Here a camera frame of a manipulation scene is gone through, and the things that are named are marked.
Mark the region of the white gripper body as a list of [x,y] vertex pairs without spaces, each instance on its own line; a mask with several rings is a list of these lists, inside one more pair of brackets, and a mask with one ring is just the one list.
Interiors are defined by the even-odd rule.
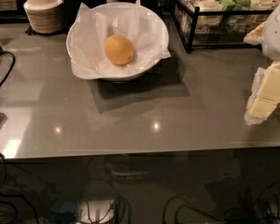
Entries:
[[266,57],[280,61],[280,4],[265,22],[261,45]]

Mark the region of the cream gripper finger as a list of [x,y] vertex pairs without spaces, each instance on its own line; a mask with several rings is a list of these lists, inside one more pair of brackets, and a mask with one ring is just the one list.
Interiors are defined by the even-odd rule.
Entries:
[[280,61],[259,67],[254,75],[244,119],[249,125],[261,124],[280,104]]
[[260,45],[264,27],[265,27],[265,21],[263,23],[261,23],[260,25],[258,25],[254,30],[249,32],[244,37],[244,42],[249,45],[253,45],[253,46]]

